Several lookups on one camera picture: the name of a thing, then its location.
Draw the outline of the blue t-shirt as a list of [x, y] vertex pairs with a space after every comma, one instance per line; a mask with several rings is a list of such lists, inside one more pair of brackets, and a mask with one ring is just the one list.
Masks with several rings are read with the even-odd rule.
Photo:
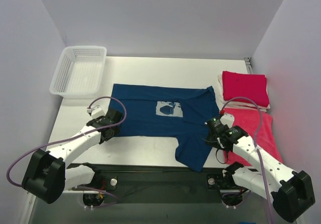
[[205, 89], [115, 84], [110, 108], [127, 111], [120, 137], [176, 138], [175, 159], [201, 172], [211, 147], [205, 122], [219, 114], [212, 86]]

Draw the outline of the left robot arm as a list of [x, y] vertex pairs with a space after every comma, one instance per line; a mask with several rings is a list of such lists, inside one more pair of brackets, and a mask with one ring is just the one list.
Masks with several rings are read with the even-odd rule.
[[84, 126], [79, 138], [48, 151], [35, 151], [23, 177], [22, 188], [48, 204], [55, 202], [63, 191], [78, 186], [104, 190], [108, 182], [103, 180], [98, 167], [90, 163], [68, 166], [88, 149], [110, 140], [119, 131], [120, 127], [96, 131], [92, 126]]

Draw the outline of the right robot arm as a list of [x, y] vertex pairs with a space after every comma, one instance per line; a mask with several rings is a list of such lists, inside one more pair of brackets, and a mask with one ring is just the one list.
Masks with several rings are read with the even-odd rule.
[[311, 177], [305, 171], [294, 171], [276, 160], [255, 145], [251, 136], [229, 140], [208, 133], [206, 140], [214, 147], [230, 144], [233, 153], [251, 165], [248, 168], [235, 162], [224, 168], [222, 181], [226, 187], [243, 187], [263, 197], [287, 222], [294, 222], [315, 204]]

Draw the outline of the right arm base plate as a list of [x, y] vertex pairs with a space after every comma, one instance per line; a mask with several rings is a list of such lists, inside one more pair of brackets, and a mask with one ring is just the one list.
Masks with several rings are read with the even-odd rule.
[[238, 186], [232, 177], [224, 177], [222, 173], [207, 174], [207, 186], [209, 189], [218, 189], [220, 191], [243, 191], [246, 187]]

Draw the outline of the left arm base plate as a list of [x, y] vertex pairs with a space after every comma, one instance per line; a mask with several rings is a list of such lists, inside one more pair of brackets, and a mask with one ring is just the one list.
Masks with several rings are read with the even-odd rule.
[[80, 186], [91, 187], [99, 190], [114, 191], [117, 189], [118, 175], [114, 173], [95, 174], [93, 179], [88, 184]]

